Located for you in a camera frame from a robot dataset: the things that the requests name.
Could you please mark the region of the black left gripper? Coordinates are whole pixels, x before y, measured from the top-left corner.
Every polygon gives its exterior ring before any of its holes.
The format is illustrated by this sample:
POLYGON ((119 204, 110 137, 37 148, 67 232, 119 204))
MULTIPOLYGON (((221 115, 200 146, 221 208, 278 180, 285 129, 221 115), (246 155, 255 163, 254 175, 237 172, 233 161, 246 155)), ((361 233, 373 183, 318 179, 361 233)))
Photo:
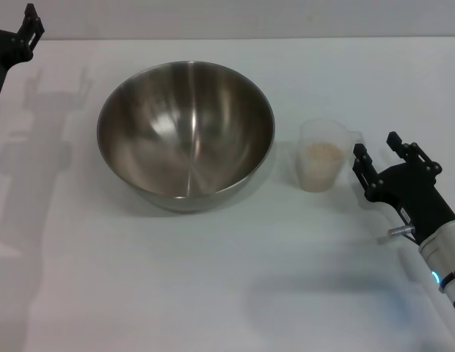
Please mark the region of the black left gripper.
POLYGON ((18 32, 0 30, 0 94, 8 71, 15 65, 28 62, 45 29, 33 3, 24 11, 18 32))

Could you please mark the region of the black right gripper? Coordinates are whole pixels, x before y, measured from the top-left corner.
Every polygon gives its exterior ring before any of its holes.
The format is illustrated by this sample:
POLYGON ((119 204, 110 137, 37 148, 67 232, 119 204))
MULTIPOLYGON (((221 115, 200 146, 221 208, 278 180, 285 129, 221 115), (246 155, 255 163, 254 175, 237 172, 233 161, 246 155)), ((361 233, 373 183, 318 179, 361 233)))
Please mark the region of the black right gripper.
POLYGON ((394 208, 402 221, 411 224, 420 245, 444 224, 455 220, 455 213, 434 187, 442 167, 416 143, 404 143, 392 131, 387 145, 405 161, 378 173, 364 144, 353 148, 352 170, 370 202, 383 202, 394 208))

